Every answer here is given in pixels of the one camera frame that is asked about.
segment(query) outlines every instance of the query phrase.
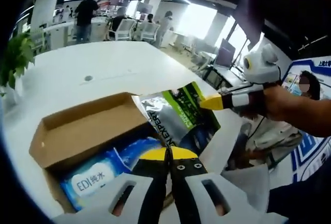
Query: white desk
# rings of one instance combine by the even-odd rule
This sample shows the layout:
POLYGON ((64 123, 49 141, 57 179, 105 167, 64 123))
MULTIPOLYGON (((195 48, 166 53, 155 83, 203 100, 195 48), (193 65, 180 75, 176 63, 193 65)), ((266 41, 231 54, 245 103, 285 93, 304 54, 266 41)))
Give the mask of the white desk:
MULTIPOLYGON (((94 18, 91 19, 91 24, 94 24, 94 23, 103 24, 105 22, 106 22, 105 17, 94 17, 94 18)), ((69 27, 69 26, 73 26, 73 25, 74 25, 74 19, 69 20, 69 21, 64 22, 64 23, 48 26, 48 27, 44 28, 43 31, 44 32, 49 32, 53 29, 60 29, 60 28, 63 28, 63 27, 69 27)))
MULTIPOLYGON (((40 119, 83 102, 119 92, 149 94, 196 81, 203 94, 215 90, 183 65, 146 42, 80 44, 36 56, 36 66, 22 78, 22 102, 4 116, 6 146, 26 191, 49 216, 63 212, 52 198, 41 168, 28 149, 40 119), (85 76, 93 76, 85 82, 85 76)), ((215 112, 221 129, 201 155, 209 171, 220 173, 233 149, 242 119, 231 110, 215 112)), ((175 219, 174 204, 161 222, 175 219)))
MULTIPOLYGON (((68 36, 75 27, 74 19, 67 22, 49 26, 43 29, 44 33, 50 34, 49 43, 51 50, 68 46, 68 36)), ((91 19, 91 41, 102 41, 106 27, 105 17, 94 17, 91 19)))

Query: open cardboard box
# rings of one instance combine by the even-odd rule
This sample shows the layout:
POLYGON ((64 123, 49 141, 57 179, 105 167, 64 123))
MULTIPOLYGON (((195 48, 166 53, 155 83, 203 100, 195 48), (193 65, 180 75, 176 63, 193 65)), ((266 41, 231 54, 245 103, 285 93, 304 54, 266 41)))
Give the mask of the open cardboard box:
POLYGON ((65 213, 74 213, 60 180, 82 162, 139 138, 158 137, 132 100, 120 93, 44 117, 29 153, 43 168, 49 189, 65 213))

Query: potted plant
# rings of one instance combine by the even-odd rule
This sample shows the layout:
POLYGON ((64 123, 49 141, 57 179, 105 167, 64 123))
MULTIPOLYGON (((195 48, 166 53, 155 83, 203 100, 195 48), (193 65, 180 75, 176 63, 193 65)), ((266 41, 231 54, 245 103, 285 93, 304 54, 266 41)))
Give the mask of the potted plant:
POLYGON ((17 103, 20 94, 17 92, 19 78, 24 75, 29 63, 35 63, 33 42, 28 33, 18 34, 8 41, 7 48, 0 59, 1 95, 11 103, 17 103))

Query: snack bag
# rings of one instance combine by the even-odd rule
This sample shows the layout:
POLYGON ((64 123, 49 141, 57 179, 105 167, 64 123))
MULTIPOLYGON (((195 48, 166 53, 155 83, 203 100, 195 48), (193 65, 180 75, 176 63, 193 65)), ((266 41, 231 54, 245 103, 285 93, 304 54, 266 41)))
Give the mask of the snack bag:
POLYGON ((167 145, 186 148, 200 155, 220 128, 213 112, 200 108, 199 103, 204 97, 195 82, 139 99, 149 121, 167 145))

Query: person's arm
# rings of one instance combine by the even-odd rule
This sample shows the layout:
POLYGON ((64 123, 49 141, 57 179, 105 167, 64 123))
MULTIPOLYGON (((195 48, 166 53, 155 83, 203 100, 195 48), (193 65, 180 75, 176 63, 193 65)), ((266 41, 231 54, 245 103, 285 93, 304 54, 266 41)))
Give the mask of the person's arm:
POLYGON ((93 15, 95 16, 96 15, 96 13, 97 13, 97 10, 98 10, 98 8, 99 8, 99 6, 98 6, 98 4, 96 3, 96 2, 94 2, 95 4, 94 4, 94 6, 93 6, 93 15))
POLYGON ((79 13, 82 3, 79 3, 78 7, 74 10, 75 13, 79 13))
POLYGON ((294 96, 281 86, 264 90, 267 117, 316 137, 331 136, 331 100, 294 96))

